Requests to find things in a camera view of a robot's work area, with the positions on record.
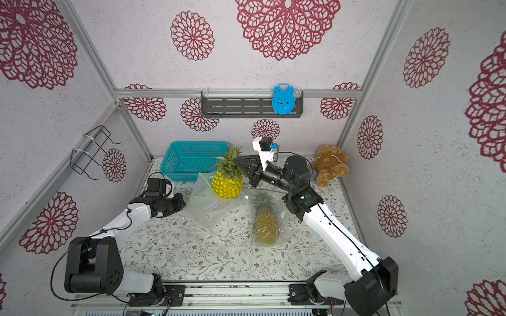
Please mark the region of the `yellow pineapple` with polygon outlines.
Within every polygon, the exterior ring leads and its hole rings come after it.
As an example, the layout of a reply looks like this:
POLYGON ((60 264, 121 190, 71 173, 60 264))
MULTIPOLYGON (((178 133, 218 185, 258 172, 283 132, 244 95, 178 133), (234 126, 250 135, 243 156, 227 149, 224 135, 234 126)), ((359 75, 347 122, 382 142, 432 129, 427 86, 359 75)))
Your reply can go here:
POLYGON ((235 159, 239 157, 241 147, 227 147, 225 154, 217 158, 217 168, 212 181, 214 192, 221 198, 237 198, 244 185, 243 172, 238 168, 235 159))

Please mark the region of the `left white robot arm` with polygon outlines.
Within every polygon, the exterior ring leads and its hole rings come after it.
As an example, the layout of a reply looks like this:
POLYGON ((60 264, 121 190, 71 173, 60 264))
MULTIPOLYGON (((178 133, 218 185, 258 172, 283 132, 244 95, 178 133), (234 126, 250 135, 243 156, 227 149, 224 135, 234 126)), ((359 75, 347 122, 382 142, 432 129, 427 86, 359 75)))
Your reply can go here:
POLYGON ((169 296, 156 273, 127 271, 120 249, 129 237, 151 219, 184 209, 181 193, 173 192, 167 179, 148 179, 147 188, 100 230, 73 239, 63 254, 66 261, 64 289, 88 300, 101 294, 118 298, 128 295, 130 307, 167 304, 169 296))

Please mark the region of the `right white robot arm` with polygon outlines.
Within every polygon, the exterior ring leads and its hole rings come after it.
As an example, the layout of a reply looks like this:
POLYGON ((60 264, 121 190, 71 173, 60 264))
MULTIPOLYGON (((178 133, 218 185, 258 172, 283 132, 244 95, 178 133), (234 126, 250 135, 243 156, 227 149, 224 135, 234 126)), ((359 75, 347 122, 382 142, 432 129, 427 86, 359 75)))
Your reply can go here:
POLYGON ((386 257, 368 249, 334 216, 324 199, 310 185, 310 167, 305 158, 292 155, 282 168, 257 155, 234 160, 257 187, 266 182, 282 189, 285 206, 309 226, 329 246, 346 268, 348 275, 320 271, 306 281, 306 288, 289 299, 293 304, 310 301, 315 305, 336 299, 344 301, 358 315, 378 315, 379 310, 397 294, 399 267, 386 257))

